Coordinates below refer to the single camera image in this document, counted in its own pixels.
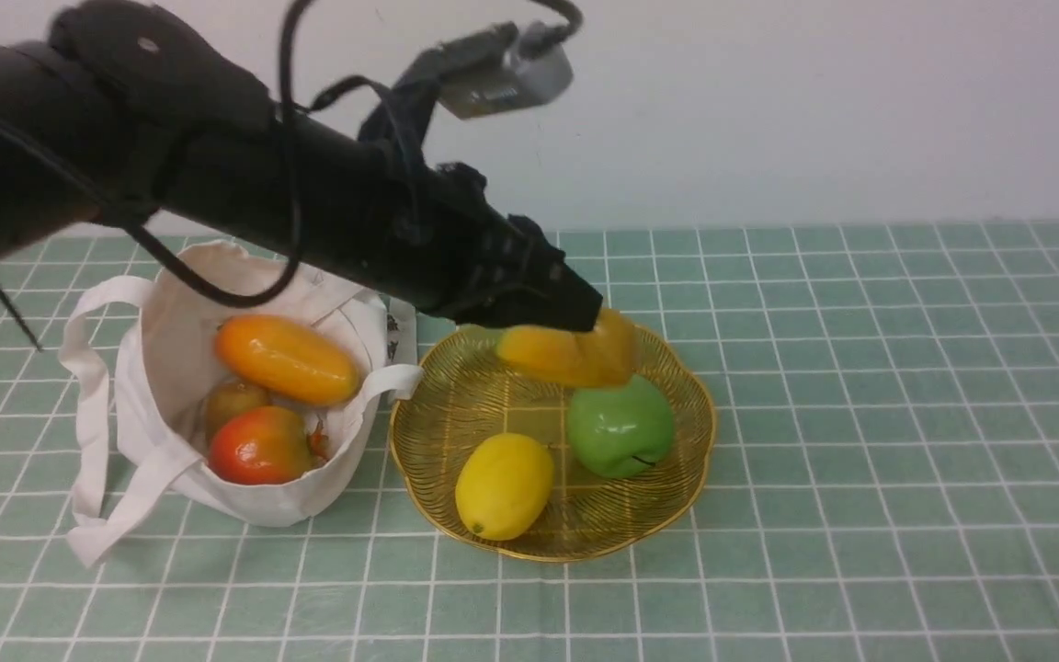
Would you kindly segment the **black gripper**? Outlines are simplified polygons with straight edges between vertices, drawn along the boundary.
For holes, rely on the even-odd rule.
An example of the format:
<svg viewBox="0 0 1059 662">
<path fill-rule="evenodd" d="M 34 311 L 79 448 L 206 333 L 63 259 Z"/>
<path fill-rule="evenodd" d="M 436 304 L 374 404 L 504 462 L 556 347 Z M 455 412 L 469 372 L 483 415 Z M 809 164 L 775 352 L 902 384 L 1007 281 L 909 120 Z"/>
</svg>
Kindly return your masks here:
<svg viewBox="0 0 1059 662">
<path fill-rule="evenodd" d="M 592 330 L 604 296 L 538 223 L 497 212 L 486 199 L 486 177 L 471 166 L 442 164 L 429 175 L 430 269 L 439 281 L 420 314 L 486 328 Z"/>
</svg>

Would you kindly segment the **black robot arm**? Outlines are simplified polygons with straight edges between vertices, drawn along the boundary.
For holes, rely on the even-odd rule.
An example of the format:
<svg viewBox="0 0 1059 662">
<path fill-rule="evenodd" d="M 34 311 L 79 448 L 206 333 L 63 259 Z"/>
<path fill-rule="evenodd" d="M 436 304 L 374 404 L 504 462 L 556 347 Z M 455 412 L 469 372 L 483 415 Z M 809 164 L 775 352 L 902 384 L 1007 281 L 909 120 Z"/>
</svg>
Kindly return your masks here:
<svg viewBox="0 0 1059 662">
<path fill-rule="evenodd" d="M 591 330 L 604 298 L 564 252 L 489 205 L 482 173 L 423 153 L 436 108 L 478 119 L 561 96 L 580 8 L 550 1 L 563 24 L 488 26 L 421 51 L 393 86 L 356 74 L 298 105 L 308 7 L 283 16 L 277 97 L 139 1 L 84 1 L 44 41 L 0 47 L 0 260 L 96 223 L 234 309 L 310 265 L 459 324 Z"/>
</svg>

